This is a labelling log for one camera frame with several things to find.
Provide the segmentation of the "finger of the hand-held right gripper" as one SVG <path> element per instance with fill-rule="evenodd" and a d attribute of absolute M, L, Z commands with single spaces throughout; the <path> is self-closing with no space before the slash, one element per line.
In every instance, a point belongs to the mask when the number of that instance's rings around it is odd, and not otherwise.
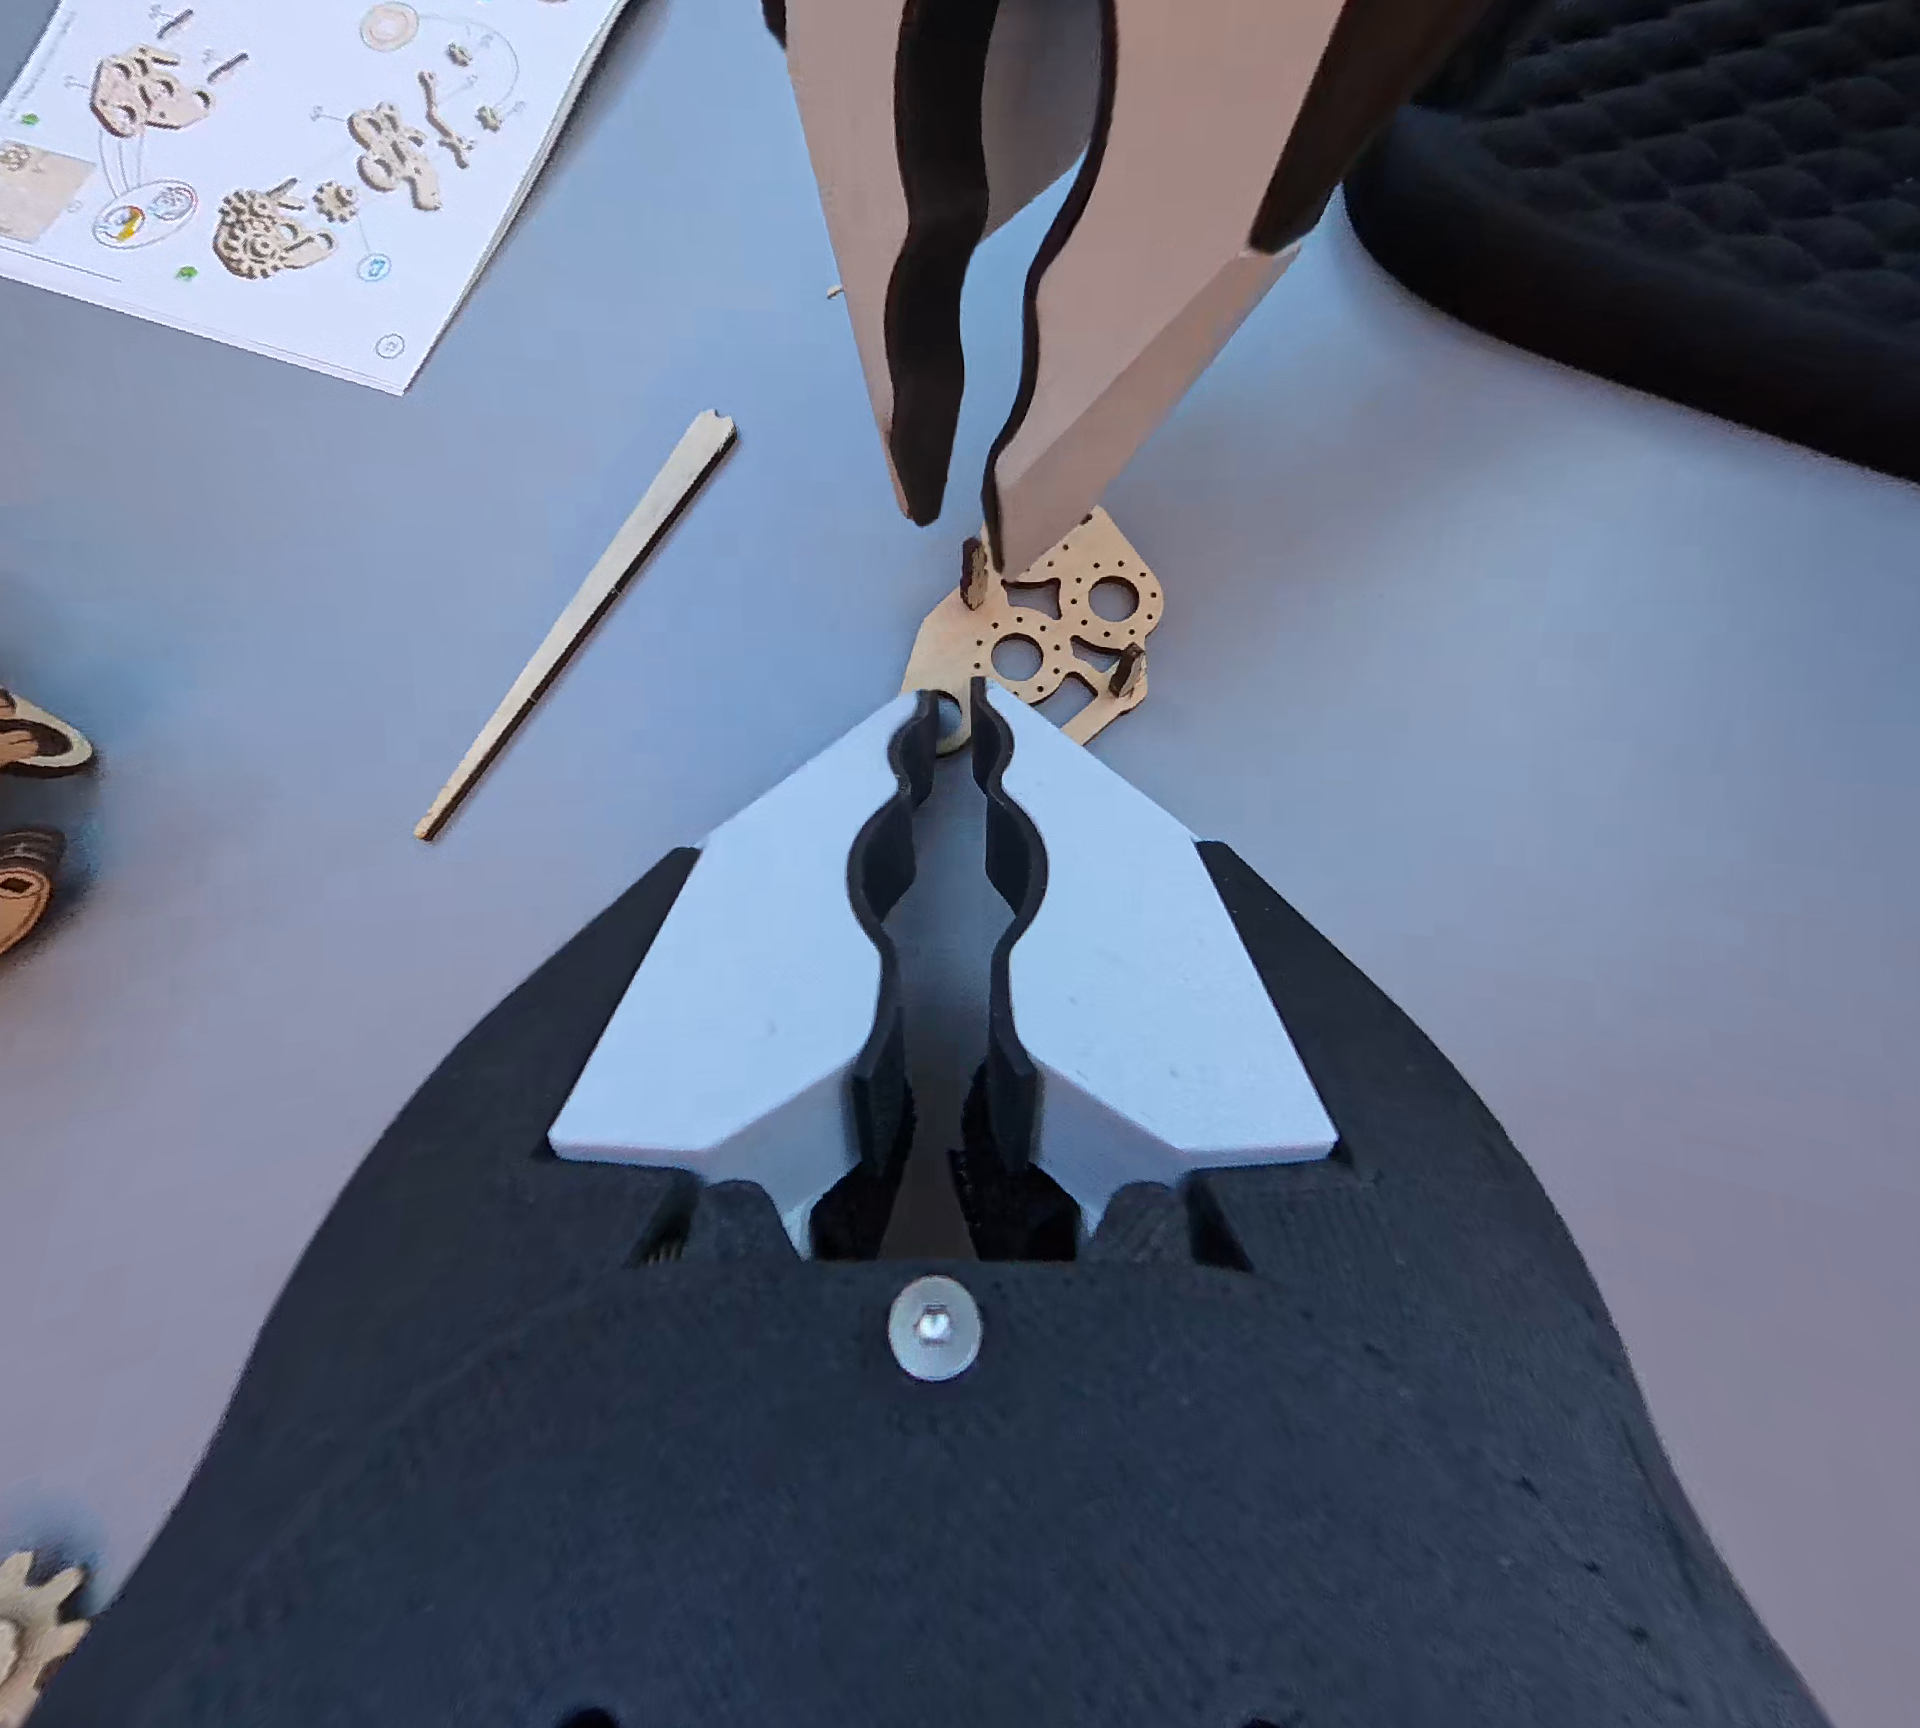
<path fill-rule="evenodd" d="M 1108 131 L 1034 275 L 1001 557 L 1057 542 L 1286 268 L 1252 230 L 1346 0 L 1110 0 Z"/>
<path fill-rule="evenodd" d="M 970 255 L 1086 152 L 1098 0 L 783 0 L 783 40 L 900 510 L 943 508 Z"/>

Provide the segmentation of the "thin wooden stick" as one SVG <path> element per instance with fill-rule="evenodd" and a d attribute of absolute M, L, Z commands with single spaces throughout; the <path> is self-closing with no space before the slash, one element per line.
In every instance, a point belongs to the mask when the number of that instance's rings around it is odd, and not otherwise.
<path fill-rule="evenodd" d="M 589 576 L 580 580 L 573 599 L 542 636 L 532 659 L 521 668 L 513 687 L 501 696 L 499 705 L 476 732 L 475 745 L 467 749 L 433 805 L 414 825 L 414 839 L 437 839 L 457 805 L 467 802 L 476 780 L 494 765 L 494 757 L 499 757 L 529 711 L 558 679 L 566 659 L 573 659 L 599 618 L 611 611 L 618 592 L 647 563 L 675 518 L 684 514 L 692 495 L 734 441 L 735 422 L 730 416 L 719 411 L 700 411 L 689 420 L 679 445 L 674 445 L 632 513 L 622 521 L 599 559 L 589 568 Z"/>

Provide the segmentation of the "black quilted cushion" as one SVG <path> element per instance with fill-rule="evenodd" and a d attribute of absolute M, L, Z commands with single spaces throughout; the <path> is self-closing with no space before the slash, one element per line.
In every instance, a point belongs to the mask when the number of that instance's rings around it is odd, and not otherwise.
<path fill-rule="evenodd" d="M 1916 479 L 1916 0 L 1558 0 L 1346 217 L 1496 340 Z"/>

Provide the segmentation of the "white instruction booklet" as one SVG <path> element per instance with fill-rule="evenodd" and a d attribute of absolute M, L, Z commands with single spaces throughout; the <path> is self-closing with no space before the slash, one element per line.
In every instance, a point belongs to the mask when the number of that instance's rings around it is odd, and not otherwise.
<path fill-rule="evenodd" d="M 2 275 L 403 393 L 628 0 L 60 0 Z"/>

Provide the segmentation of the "grey desk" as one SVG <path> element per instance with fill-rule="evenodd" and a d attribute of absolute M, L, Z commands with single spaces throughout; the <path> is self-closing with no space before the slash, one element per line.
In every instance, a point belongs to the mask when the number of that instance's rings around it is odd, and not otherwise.
<path fill-rule="evenodd" d="M 403 399 L 2 285 L 2 679 L 101 749 L 2 963 L 2 1547 L 107 1594 L 355 1162 L 655 859 L 900 685 L 1049 205 L 896 514 L 756 0 L 641 0 Z M 689 420 L 735 439 L 431 843 Z M 1841 1726 L 1916 1700 L 1916 494 L 1432 315 L 1329 216 L 1113 514 L 1101 756 L 1548 1185 Z"/>

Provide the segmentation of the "small wooden gear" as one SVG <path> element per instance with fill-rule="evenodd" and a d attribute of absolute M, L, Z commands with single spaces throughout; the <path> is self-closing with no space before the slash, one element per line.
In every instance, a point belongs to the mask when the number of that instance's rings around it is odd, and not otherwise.
<path fill-rule="evenodd" d="M 2 1726 L 32 1714 L 43 1680 L 81 1644 L 88 1620 L 69 1620 L 64 1605 L 84 1584 L 84 1571 L 56 1571 L 32 1580 L 30 1550 L 2 1558 Z"/>

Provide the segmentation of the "wooden puzzle pieces left edge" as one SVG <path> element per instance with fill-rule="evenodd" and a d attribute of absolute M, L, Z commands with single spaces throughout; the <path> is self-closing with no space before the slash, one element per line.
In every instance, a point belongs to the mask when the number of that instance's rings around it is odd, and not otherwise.
<path fill-rule="evenodd" d="M 2 771 L 70 777 L 90 765 L 93 741 L 81 731 L 2 690 Z M 62 856 L 60 828 L 2 828 L 2 950 L 22 944 L 47 912 Z"/>

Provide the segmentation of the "perforated wooden plate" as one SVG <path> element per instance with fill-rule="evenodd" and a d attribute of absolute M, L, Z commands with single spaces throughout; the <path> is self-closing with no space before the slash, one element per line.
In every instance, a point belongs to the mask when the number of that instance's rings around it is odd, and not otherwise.
<path fill-rule="evenodd" d="M 1086 514 L 1034 568 L 994 563 L 986 602 L 970 614 L 948 592 L 922 621 L 903 687 L 943 698 L 939 756 L 970 741 L 970 685 L 990 679 L 1089 745 L 1144 696 L 1114 701 L 1108 672 L 1165 617 L 1165 592 L 1104 510 Z"/>

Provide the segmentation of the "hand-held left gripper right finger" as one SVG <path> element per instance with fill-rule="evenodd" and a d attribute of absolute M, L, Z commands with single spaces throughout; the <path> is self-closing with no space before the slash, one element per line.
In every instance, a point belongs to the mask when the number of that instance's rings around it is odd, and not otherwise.
<path fill-rule="evenodd" d="M 1134 1183 L 1323 1162 L 1337 1128 L 1195 833 L 997 685 L 970 690 L 986 869 L 986 1121 L 1086 1231 Z"/>

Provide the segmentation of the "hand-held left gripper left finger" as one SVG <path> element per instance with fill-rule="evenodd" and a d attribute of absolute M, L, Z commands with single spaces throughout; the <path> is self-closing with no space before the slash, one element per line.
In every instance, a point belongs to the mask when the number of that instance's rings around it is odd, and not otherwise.
<path fill-rule="evenodd" d="M 697 844 L 628 991 L 549 1128 L 564 1162 L 764 1189 L 797 1252 L 859 1170 L 911 1140 L 900 963 L 939 704 L 903 692 Z"/>

